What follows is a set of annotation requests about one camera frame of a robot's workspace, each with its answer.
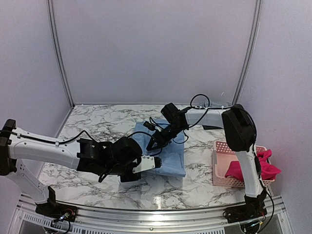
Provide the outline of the light blue shirt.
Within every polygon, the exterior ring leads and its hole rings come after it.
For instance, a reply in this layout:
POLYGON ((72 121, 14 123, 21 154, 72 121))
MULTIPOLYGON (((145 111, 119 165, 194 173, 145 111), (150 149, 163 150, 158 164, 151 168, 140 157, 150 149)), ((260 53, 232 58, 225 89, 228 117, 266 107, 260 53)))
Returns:
POLYGON ((183 133, 179 133, 173 141, 164 146, 162 150, 157 149, 147 151, 147 145, 150 141, 150 136, 154 133, 143 126, 143 122, 135 124, 134 132, 136 134, 132 138, 140 145, 144 155, 157 154, 162 159, 162 166, 160 168, 144 171, 144 175, 156 174, 159 176, 173 176, 185 177, 186 172, 184 168, 184 137, 183 133))

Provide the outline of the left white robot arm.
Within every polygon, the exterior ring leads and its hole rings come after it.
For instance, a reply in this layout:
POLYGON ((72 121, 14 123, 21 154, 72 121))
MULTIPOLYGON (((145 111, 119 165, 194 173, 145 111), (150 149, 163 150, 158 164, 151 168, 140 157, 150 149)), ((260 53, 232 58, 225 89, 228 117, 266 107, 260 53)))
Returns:
POLYGON ((56 193, 26 168, 23 159, 54 163, 78 172, 92 173, 102 182, 107 176, 119 176, 122 182, 141 178, 145 157, 141 147, 131 137, 115 142, 96 141, 91 136, 61 140, 34 135, 16 127, 8 119, 0 131, 0 174, 23 189, 36 204, 39 214, 57 217, 73 206, 56 201, 56 193))

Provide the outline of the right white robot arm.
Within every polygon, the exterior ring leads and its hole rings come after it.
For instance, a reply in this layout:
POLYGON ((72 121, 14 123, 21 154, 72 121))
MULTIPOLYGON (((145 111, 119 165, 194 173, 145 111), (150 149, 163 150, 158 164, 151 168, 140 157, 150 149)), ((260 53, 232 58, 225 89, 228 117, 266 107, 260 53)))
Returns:
POLYGON ((173 103, 161 109, 168 124, 159 127, 151 121, 144 127, 153 131, 146 147, 147 151, 161 149, 171 143, 180 133, 196 125, 212 126, 223 129, 226 143, 235 152, 243 174, 245 184, 245 203, 242 215, 252 218, 260 211, 267 196, 261 177, 261 165, 255 152, 257 130, 250 114, 241 104, 228 107, 189 106, 182 110, 173 103))

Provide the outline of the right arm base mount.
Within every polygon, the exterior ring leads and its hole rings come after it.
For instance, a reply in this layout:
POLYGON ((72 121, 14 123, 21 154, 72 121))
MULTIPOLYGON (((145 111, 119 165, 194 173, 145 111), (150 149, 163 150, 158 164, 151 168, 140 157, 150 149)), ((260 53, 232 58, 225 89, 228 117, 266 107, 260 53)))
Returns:
POLYGON ((227 219, 228 223, 235 223, 264 217, 267 215, 267 210, 265 205, 256 207, 253 204, 244 204, 228 207, 222 215, 225 219, 227 219))

